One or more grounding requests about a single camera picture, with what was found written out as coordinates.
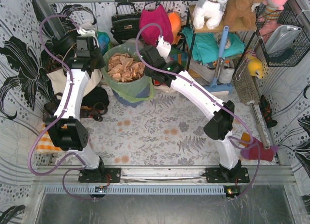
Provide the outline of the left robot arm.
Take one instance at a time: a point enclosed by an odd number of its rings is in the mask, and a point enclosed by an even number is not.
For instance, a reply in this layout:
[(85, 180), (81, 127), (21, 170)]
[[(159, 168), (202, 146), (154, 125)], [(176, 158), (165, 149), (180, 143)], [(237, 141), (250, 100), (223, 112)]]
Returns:
[(92, 72), (104, 66), (100, 47), (92, 36), (77, 37), (77, 51), (68, 60), (62, 99), (46, 128), (54, 146), (74, 153), (86, 170), (99, 168), (100, 157), (90, 147), (87, 129), (80, 122), (80, 108)]

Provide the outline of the green trash bag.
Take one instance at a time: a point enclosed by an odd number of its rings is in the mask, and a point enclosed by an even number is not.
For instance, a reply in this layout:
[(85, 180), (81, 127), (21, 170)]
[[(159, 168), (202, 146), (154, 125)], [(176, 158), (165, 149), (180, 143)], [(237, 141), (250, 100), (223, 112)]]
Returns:
[(144, 75), (144, 64), (139, 59), (134, 44), (113, 47), (103, 56), (101, 69), (104, 82), (118, 96), (129, 103), (150, 100), (155, 89), (151, 78)]

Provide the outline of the blue floor squeegee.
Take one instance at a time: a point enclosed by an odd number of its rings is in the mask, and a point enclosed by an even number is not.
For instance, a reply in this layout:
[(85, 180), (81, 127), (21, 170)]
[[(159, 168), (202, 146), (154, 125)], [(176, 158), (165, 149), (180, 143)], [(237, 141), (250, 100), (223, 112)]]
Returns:
[(231, 85), (229, 84), (218, 84), (218, 78), (220, 75), (220, 70), (222, 68), (223, 64), (223, 53), (226, 46), (226, 41), (228, 37), (229, 27), (224, 26), (222, 31), (222, 38), (220, 40), (220, 46), (218, 51), (218, 59), (217, 59), (217, 65), (215, 68), (215, 73), (212, 82), (208, 86), (208, 91), (212, 93), (214, 96), (218, 95), (228, 95), (229, 92), (232, 90)]

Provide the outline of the blue trash bin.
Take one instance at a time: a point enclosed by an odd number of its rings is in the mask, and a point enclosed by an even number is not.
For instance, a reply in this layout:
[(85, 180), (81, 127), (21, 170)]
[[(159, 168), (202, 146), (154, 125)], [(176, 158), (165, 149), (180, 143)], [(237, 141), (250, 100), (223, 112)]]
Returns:
[(137, 107), (154, 97), (152, 81), (147, 76), (132, 82), (111, 80), (109, 86), (120, 103), (131, 107)]

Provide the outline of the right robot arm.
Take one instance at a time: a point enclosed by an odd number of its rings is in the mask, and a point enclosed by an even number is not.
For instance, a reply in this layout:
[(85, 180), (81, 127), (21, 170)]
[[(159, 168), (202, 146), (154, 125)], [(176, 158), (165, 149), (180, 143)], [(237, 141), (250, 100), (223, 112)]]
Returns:
[(137, 55), (145, 64), (144, 74), (184, 95), (195, 104), (208, 119), (203, 128), (212, 140), (219, 141), (217, 151), (220, 167), (229, 172), (241, 168), (234, 146), (229, 141), (233, 129), (234, 103), (227, 102), (210, 94), (190, 76), (177, 61), (166, 62), (154, 46), (137, 50)]

